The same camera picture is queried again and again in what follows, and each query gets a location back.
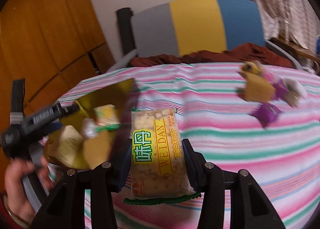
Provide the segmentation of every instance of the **wooden wardrobe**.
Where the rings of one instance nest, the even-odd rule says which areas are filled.
[[[0,12],[0,132],[9,126],[11,84],[26,79],[25,114],[114,64],[90,0],[8,0]],[[0,190],[8,164],[0,150]]]

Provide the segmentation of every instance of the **bracelet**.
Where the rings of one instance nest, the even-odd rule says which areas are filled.
[[[9,214],[9,216],[12,218],[13,221],[15,221],[18,225],[20,225],[22,228],[27,229],[29,227],[28,223],[23,221],[21,218],[15,216],[12,211],[10,210],[9,206],[8,206],[8,196],[4,195],[3,196],[3,203],[4,203],[4,207],[7,210],[7,213]]]

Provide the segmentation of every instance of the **purple wrapper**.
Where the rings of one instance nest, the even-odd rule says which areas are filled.
[[[276,89],[275,97],[273,100],[278,100],[284,97],[289,90],[287,89],[286,85],[283,83],[283,80],[280,79],[277,83],[273,84],[273,87]]]
[[[263,103],[252,115],[265,125],[277,120],[281,111],[270,103]]]

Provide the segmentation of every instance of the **silver screw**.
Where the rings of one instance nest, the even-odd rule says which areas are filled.
[[[241,169],[241,170],[240,170],[240,174],[241,174],[242,176],[248,176],[248,175],[249,175],[249,172],[248,172],[247,170],[245,170],[245,169]]]
[[[68,175],[68,176],[73,176],[75,173],[76,173],[76,171],[75,171],[74,169],[69,169],[69,170],[67,171],[67,175]]]
[[[110,168],[111,167],[111,163],[110,162],[103,162],[102,163],[102,167],[103,168]]]
[[[213,164],[212,162],[206,162],[206,163],[204,164],[204,166],[205,166],[206,168],[213,168],[213,167],[214,167],[214,164]]]

